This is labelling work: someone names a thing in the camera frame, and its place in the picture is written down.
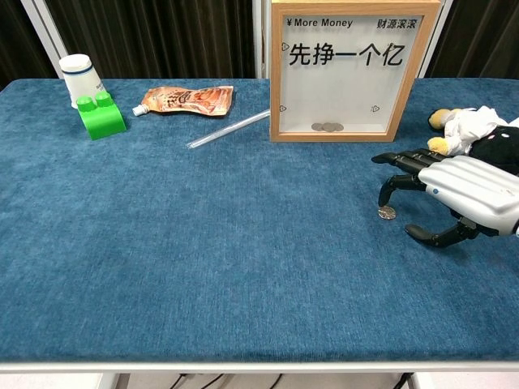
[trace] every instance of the snack pouch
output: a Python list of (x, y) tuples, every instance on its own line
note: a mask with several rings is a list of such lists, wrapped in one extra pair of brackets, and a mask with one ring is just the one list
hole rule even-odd
[(223, 116), (233, 100), (233, 87), (214, 87), (199, 90), (179, 87), (149, 89), (140, 105), (133, 108), (135, 116), (149, 111), (189, 111), (207, 116)]

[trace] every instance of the plush toy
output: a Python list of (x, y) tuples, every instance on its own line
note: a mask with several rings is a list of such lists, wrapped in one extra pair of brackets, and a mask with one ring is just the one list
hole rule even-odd
[(507, 123), (494, 109), (438, 109), (429, 117), (443, 137), (429, 139), (429, 150), (444, 156), (472, 156), (519, 175), (519, 118)]

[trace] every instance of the coin box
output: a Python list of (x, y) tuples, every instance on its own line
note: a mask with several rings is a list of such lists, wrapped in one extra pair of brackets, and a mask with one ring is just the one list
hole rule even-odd
[(272, 141), (393, 141), (439, 0), (272, 0)]

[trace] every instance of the paper cup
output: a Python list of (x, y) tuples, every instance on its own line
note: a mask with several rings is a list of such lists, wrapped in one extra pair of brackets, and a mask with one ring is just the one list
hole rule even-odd
[(59, 60), (66, 87), (71, 95), (71, 105), (78, 108), (76, 101), (81, 96), (96, 100), (96, 94), (105, 90), (90, 58), (85, 54), (72, 54)]

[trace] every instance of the clear drinking straw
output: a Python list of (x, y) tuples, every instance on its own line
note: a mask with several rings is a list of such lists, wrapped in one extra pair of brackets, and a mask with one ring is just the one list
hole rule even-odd
[(267, 109), (266, 111), (257, 113), (254, 116), (251, 116), (248, 119), (242, 120), (238, 123), (234, 123), (230, 126), (224, 127), (221, 130), (215, 131), (209, 135), (205, 135), (202, 138), (198, 138), (197, 140), (194, 140), (192, 142), (189, 142), (187, 144), (188, 148), (195, 148), (198, 146), (202, 146), (203, 144), (206, 144), (207, 142), (211, 142), (214, 139), (218, 139), (221, 136), (227, 135), (229, 132), (233, 132), (236, 130), (239, 130), (240, 128), (244, 126), (248, 126), (251, 123), (257, 122), (258, 120), (261, 120), (263, 118), (266, 118), (267, 116), (270, 116), (270, 109)]

